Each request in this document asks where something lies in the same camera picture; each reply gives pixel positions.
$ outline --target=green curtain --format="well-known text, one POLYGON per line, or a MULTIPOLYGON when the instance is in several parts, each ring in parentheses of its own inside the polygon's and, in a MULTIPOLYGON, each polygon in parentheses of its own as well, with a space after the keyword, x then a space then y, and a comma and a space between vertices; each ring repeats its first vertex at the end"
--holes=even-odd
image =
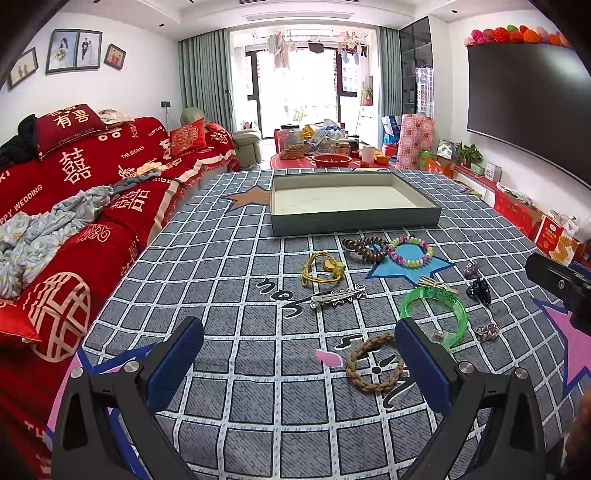
MULTIPOLYGON (((400 33, 392 28, 378 27, 378 54, 381 68, 382 98, 379 115, 402 114, 402 64, 400 58, 400 33)), ((379 143, 384 138, 380 128, 379 143)))
POLYGON ((233 132, 228 31, 223 28, 181 40, 178 63, 184 108, 197 107, 208 119, 233 132))

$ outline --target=brown star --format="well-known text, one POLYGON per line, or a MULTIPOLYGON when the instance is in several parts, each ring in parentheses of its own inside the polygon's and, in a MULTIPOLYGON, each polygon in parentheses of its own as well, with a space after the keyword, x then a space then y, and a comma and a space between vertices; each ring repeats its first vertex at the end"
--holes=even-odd
POLYGON ((220 198, 232 201, 227 210, 228 212, 231 212, 247 205, 270 205, 271 191, 262 189, 258 185, 255 185, 245 192, 226 195, 220 198))

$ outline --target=brown braided cord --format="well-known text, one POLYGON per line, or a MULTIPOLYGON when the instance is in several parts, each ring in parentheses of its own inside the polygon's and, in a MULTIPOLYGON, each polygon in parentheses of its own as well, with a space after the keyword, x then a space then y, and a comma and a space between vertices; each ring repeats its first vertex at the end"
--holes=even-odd
POLYGON ((404 369, 404 361, 398 360, 398 365, 392 370, 390 378, 382 383, 367 383, 357 373, 355 364, 357 359, 365 353, 368 349, 373 346, 383 345, 388 342, 394 341, 393 333, 382 333, 374 337, 369 338, 366 342, 362 343, 355 350, 351 352, 349 359, 347 360, 347 376, 350 378, 351 383, 363 392, 381 392, 382 390, 390 390, 402 375, 404 369))
POLYGON ((356 254, 360 255, 361 258, 368 260, 371 263, 381 263, 388 254, 388 242, 378 236, 359 239, 345 238, 343 240, 343 246, 353 250, 356 254), (371 245, 379 245, 380 251, 373 251, 370 248, 371 245))

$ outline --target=red tablecloth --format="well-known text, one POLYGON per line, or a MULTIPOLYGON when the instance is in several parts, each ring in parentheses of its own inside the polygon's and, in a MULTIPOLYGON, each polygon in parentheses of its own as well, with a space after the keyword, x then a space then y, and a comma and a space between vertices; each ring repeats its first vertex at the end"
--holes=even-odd
MULTIPOLYGON (((354 158, 349 164, 349 167, 360 168, 360 162, 361 160, 354 158)), ((284 168, 317 168, 316 163, 314 160, 312 160, 312 157, 299 158, 298 160, 282 160, 279 153, 271 157, 270 165, 273 170, 282 170, 284 168)), ((369 168, 388 168, 393 170, 395 167, 392 163, 388 165, 380 165, 378 163, 372 162, 369 164, 369 168)))

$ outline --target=star pattern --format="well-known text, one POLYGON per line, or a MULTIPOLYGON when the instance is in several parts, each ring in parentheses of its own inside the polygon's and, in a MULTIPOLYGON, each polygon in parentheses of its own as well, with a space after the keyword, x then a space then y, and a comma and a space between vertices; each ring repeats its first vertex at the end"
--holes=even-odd
POLYGON ((271 191, 260 188, 258 185, 251 187, 245 192, 234 193, 220 197, 223 200, 230 200, 232 203, 227 212, 238 210, 247 205, 270 205, 271 191))
MULTIPOLYGON (((412 244, 399 245, 396 247, 396 252, 409 260, 418 260, 424 255, 421 247, 412 244)), ((439 257, 433 257, 427 265, 419 268, 403 267, 393 262, 390 257, 386 257, 381 263, 373 267, 366 278, 404 277, 416 286, 421 279, 421 275, 433 278, 434 273, 452 267, 453 263, 439 257)))
POLYGON ((585 375, 591 377, 591 337, 570 324, 573 312, 556 305, 534 299, 544 315, 552 322, 564 343, 564 380, 562 398, 579 383, 585 375))

